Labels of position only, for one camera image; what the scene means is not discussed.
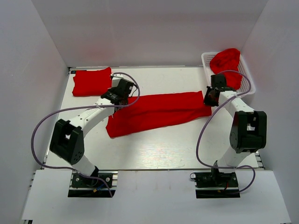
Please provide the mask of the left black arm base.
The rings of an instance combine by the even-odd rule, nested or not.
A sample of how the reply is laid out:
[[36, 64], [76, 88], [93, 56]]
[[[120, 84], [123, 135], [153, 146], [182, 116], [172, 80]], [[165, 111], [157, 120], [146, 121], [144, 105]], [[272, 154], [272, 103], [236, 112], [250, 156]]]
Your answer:
[[111, 198], [117, 188], [118, 172], [99, 172], [103, 181], [84, 178], [78, 173], [71, 175], [68, 197], [70, 198]]

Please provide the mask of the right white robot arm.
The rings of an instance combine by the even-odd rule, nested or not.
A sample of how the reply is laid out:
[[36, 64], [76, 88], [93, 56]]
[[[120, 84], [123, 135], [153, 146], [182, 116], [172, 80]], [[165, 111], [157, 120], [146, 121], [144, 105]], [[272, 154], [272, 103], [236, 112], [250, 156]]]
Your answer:
[[216, 107], [211, 118], [222, 108], [233, 118], [229, 148], [211, 167], [217, 169], [211, 174], [211, 181], [216, 186], [226, 183], [227, 173], [232, 173], [247, 156], [266, 145], [267, 114], [254, 110], [243, 101], [242, 96], [248, 94], [252, 87], [250, 80], [247, 77], [245, 79], [248, 89], [238, 92], [228, 86], [223, 73], [212, 75], [211, 85], [204, 97], [204, 104]]

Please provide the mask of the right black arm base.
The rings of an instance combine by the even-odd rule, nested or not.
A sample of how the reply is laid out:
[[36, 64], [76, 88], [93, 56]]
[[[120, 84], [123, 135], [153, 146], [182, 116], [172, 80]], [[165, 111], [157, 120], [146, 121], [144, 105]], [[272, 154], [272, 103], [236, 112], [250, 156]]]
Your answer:
[[217, 169], [210, 172], [193, 172], [197, 199], [240, 198], [236, 173], [222, 173]]

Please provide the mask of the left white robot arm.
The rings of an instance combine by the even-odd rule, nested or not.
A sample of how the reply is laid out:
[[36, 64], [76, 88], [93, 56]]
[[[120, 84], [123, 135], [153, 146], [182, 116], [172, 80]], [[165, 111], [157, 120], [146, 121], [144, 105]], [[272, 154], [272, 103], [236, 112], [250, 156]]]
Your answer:
[[83, 175], [88, 186], [98, 183], [98, 168], [85, 156], [85, 136], [105, 118], [128, 104], [134, 83], [120, 78], [116, 86], [100, 96], [92, 108], [68, 120], [56, 122], [50, 141], [50, 151]]

